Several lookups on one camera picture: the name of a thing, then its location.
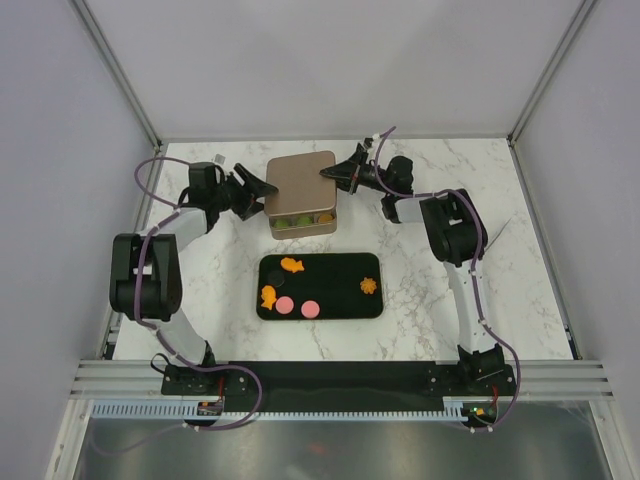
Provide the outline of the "gold cookie tin box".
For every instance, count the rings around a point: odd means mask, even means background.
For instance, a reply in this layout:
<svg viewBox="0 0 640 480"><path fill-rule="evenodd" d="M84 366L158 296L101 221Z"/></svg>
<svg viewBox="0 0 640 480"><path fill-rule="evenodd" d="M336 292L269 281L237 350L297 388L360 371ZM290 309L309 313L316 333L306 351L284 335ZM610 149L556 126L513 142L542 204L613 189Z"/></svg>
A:
<svg viewBox="0 0 640 480"><path fill-rule="evenodd" d="M275 240L300 239L332 234L337 229L335 210L279 216L269 219L271 234Z"/></svg>

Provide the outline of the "gold tin lid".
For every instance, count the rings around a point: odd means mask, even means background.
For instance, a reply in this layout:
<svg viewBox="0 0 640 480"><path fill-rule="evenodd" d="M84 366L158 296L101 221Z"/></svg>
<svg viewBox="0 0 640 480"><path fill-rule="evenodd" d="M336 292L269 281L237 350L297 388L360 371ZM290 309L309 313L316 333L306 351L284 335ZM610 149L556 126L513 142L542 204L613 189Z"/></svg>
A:
<svg viewBox="0 0 640 480"><path fill-rule="evenodd" d="M332 210L337 203L336 183L320 172L335 162L328 150L272 158L266 181L278 192L266 198L266 214L275 218Z"/></svg>

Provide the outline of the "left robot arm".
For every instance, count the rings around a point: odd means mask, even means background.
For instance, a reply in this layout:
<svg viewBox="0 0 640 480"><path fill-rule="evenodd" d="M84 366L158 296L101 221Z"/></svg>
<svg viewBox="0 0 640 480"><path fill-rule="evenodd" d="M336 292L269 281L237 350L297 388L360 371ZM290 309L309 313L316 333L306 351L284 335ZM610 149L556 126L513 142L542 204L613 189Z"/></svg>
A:
<svg viewBox="0 0 640 480"><path fill-rule="evenodd" d="M188 166L188 185L178 200L153 198L171 208L150 228L114 238L109 301L111 308L149 331L164 350L186 366L184 383L197 394L213 391L218 367L209 342L181 309L180 253L207 235L226 211L248 220L264 210L263 198L278 188L244 166L233 171L211 162Z"/></svg>

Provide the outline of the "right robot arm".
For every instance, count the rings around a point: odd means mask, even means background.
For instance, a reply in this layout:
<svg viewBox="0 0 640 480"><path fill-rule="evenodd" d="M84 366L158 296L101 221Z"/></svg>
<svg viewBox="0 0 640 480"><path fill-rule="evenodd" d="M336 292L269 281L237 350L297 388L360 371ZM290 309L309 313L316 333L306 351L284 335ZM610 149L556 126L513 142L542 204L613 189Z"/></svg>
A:
<svg viewBox="0 0 640 480"><path fill-rule="evenodd" d="M488 235L479 213L464 189L417 194L413 189L413 161L393 157L387 167L379 157L369 158L373 140L365 139L346 160L320 171L336 187L351 195L360 187L384 194L381 207L392 223L421 223L430 250L442 262L449 281L459 324L457 382L469 394L480 394L493 379L513 378L506 365L506 343L488 325L482 260Z"/></svg>

